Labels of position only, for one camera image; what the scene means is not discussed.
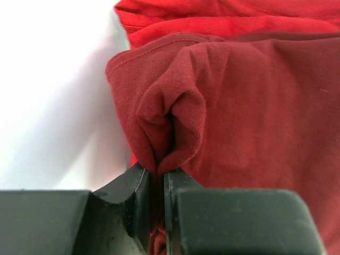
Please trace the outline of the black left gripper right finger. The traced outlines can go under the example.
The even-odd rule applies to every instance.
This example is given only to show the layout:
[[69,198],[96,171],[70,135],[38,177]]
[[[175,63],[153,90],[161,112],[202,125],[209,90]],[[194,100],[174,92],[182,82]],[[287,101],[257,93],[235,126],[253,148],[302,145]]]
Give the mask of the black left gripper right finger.
[[164,175],[168,254],[325,254],[299,195],[209,189],[182,169]]

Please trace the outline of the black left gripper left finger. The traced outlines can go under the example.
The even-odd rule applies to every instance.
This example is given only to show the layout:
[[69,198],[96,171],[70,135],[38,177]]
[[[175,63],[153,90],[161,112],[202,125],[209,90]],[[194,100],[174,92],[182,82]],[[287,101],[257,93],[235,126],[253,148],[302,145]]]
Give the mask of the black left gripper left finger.
[[149,235],[149,173],[140,164],[94,192],[1,192],[1,254],[147,254]]

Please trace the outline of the dark maroon t shirt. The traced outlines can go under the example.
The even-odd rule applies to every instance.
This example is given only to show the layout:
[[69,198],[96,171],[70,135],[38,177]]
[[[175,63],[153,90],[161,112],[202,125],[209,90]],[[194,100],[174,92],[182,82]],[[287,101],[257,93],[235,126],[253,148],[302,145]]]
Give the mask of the dark maroon t shirt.
[[165,254],[163,175],[281,188],[308,204],[339,254],[339,34],[173,33],[107,64],[120,124],[149,170],[149,253]]

